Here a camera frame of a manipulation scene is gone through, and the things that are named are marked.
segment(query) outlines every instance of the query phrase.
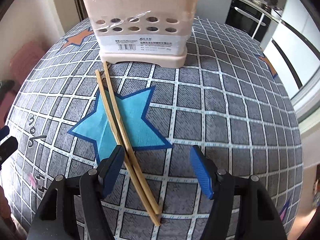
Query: plastic utensil holder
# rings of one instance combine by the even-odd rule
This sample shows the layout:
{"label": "plastic utensil holder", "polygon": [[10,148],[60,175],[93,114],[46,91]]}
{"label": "plastic utensil holder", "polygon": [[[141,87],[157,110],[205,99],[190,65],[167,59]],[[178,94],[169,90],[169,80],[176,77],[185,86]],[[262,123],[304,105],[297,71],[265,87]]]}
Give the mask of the plastic utensil holder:
{"label": "plastic utensil holder", "polygon": [[197,0],[83,0],[102,61],[184,65]]}

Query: oven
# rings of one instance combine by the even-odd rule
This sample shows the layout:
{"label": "oven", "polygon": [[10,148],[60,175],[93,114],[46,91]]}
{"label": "oven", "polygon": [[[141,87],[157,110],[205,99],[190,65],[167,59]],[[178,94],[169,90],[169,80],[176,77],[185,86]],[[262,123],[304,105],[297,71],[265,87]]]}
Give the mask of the oven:
{"label": "oven", "polygon": [[226,19],[226,24],[248,33],[259,42],[266,34],[270,22],[260,11],[240,0],[232,0]]}

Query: blue star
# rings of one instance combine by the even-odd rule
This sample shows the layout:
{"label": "blue star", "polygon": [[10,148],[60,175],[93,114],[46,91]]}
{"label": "blue star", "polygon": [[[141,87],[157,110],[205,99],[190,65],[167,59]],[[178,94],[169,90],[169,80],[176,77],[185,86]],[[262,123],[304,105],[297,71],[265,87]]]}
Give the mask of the blue star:
{"label": "blue star", "polygon": [[[172,145],[146,119],[147,110],[155,86],[139,90],[127,96],[115,93],[117,105],[134,151],[167,149]],[[109,102],[109,92],[105,90]],[[82,118],[68,133],[93,143],[97,163],[108,158],[116,146],[100,93],[97,93],[94,109]]]}

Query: table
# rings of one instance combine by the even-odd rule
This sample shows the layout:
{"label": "table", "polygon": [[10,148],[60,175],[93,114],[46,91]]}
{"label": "table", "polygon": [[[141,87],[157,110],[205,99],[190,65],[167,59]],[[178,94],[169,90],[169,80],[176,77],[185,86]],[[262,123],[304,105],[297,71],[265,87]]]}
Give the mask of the table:
{"label": "table", "polygon": [[[198,144],[219,168],[236,176],[257,174],[279,211],[288,201],[283,223],[289,232],[303,164],[297,119],[281,81],[257,58],[258,45],[230,26],[195,19],[187,47],[180,69],[142,62],[110,67],[120,95],[156,86],[146,117],[174,146],[136,153],[163,207],[161,227],[146,217],[121,170],[102,202],[111,230],[118,239],[199,239],[212,201],[201,194],[188,160],[190,145]],[[94,71],[103,69],[98,52],[86,19],[40,60],[10,110],[7,123],[19,150],[6,162],[3,184],[26,230],[56,175],[73,177],[96,167],[93,145],[67,131],[93,110]],[[75,203],[81,239],[87,239],[79,197]],[[235,197],[228,239],[235,234],[238,207]]]}

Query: chopstick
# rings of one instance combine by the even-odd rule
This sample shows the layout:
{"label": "chopstick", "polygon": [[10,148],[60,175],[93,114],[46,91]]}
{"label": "chopstick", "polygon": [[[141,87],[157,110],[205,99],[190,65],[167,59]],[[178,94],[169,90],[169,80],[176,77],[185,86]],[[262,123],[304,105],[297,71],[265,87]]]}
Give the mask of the chopstick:
{"label": "chopstick", "polygon": [[118,105],[116,102],[115,94],[112,89],[112,84],[111,84],[111,80],[110,80],[110,76],[109,76],[109,72],[108,72],[108,66],[107,66],[106,62],[103,62],[103,69],[104,69],[104,73],[105,73],[106,80],[107,80],[107,85],[108,85],[108,90],[109,90],[109,94],[110,94],[110,99],[111,99],[113,111],[115,113],[115,116],[116,116],[116,119],[118,122],[119,130],[120,130],[123,142],[124,142],[125,149],[127,150],[127,153],[129,155],[129,159],[130,159],[131,164],[133,166],[133,169],[137,174],[137,177],[139,179],[141,187],[142,187],[143,191],[145,192],[153,211],[156,214],[160,214],[161,211],[159,209],[158,203],[156,202],[156,200],[153,196],[153,193],[151,192],[150,187],[149,187],[145,177],[142,174],[138,160],[134,154],[134,151],[133,151],[132,146],[130,144],[130,140],[128,138],[127,132],[124,128],[124,124],[123,124],[123,121],[122,121],[122,118],[121,118],[121,115],[119,112],[119,108],[118,108]]}
{"label": "chopstick", "polygon": [[[113,133],[113,135],[115,137],[116,143],[123,146],[123,142],[121,140],[121,136],[118,133],[115,121],[113,120],[113,117],[112,117],[112,114],[111,114],[111,110],[110,110],[110,107],[109,107],[109,104],[108,104],[108,100],[107,100],[107,97],[106,97],[106,94],[105,94],[105,91],[104,91],[104,87],[103,87],[103,84],[102,84],[102,79],[101,79],[99,70],[96,70],[95,74],[96,74],[96,78],[97,78],[97,82],[98,82],[98,86],[99,86],[99,90],[100,90],[100,95],[101,95],[101,98],[102,98],[104,109],[106,111],[106,115],[108,117],[108,121],[109,121],[109,124],[110,124],[111,131],[112,131],[112,133]],[[151,205],[150,205],[150,203],[149,203],[149,201],[148,201],[148,199],[147,199],[147,197],[145,195],[145,192],[143,191],[143,189],[142,189],[142,187],[140,185],[140,182],[139,182],[139,180],[137,178],[137,175],[136,175],[133,167],[131,166],[131,163],[130,163],[128,155],[127,155],[127,152],[124,155],[124,165],[125,165],[127,171],[129,172],[129,175],[130,175],[130,178],[132,180],[132,183],[133,183],[133,185],[134,185],[134,187],[135,187],[135,189],[136,189],[136,191],[138,193],[138,196],[140,197],[140,199],[142,201],[142,204],[144,205],[146,211],[148,212],[152,222],[156,226],[160,226],[159,219],[156,216],[155,212],[153,211],[153,209],[152,209],[152,207],[151,207]]]}

